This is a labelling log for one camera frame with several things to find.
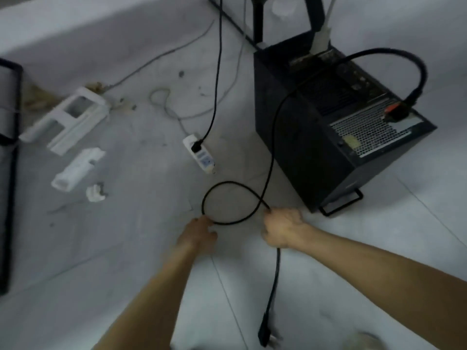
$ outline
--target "computer case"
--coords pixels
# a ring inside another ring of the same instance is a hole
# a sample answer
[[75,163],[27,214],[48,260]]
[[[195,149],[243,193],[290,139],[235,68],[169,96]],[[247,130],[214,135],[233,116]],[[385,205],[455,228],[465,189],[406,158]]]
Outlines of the computer case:
[[[271,150],[280,101],[310,75],[344,57],[330,46],[310,56],[306,32],[254,54],[256,131]],[[305,205],[314,211],[366,184],[435,125],[413,110],[400,123],[382,120],[400,101],[353,62],[299,88],[277,118],[275,158]]]

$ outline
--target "floor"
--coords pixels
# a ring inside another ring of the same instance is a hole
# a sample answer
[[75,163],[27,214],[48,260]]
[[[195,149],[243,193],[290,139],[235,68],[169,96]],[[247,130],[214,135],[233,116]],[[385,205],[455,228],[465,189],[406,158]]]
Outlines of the floor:
[[[21,148],[15,267],[11,292],[0,299],[0,349],[90,349],[160,268],[184,224],[200,214],[209,187],[228,179],[256,191],[263,186],[269,152],[254,131],[250,46],[206,141],[216,175],[199,169],[182,145],[185,134],[178,123],[147,100],[152,89],[170,87],[168,105],[181,117],[210,108],[216,25],[109,92],[115,99],[129,98],[136,110],[115,111],[64,157],[45,150],[45,139]],[[241,41],[225,23],[220,93],[234,79]],[[133,68],[122,65],[116,72]],[[443,83],[418,104],[439,129],[363,187],[363,201],[331,219],[303,210],[307,221],[322,229],[467,280],[467,82]],[[184,127],[203,134],[210,118],[186,120]],[[81,149],[95,146],[107,155],[73,192],[50,186]],[[84,191],[96,182],[103,182],[109,195],[89,203]],[[265,199],[273,206],[303,208],[277,166]],[[219,189],[208,200],[207,213],[232,220],[255,203],[243,190]],[[261,349],[256,334],[276,252],[261,240],[260,229],[260,214],[217,228],[216,252],[198,260],[190,275],[174,349]],[[272,324],[284,349],[340,349],[357,330],[378,335],[389,349],[433,349],[333,272],[289,250],[283,251]]]

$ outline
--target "debris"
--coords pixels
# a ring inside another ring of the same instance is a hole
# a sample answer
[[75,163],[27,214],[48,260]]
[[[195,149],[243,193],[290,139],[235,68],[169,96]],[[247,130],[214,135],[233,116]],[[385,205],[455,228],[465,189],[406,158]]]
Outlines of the debris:
[[63,172],[55,176],[52,187],[65,193],[72,191],[105,154],[98,147],[81,151]]
[[73,95],[26,129],[20,135],[20,140],[27,143],[33,142],[55,122],[58,122],[64,129],[50,141],[47,147],[50,151],[63,156],[109,115],[110,107],[104,98],[87,88],[80,87]]
[[86,197],[90,202],[99,202],[107,197],[107,194],[103,193],[104,184],[97,183],[86,189]]

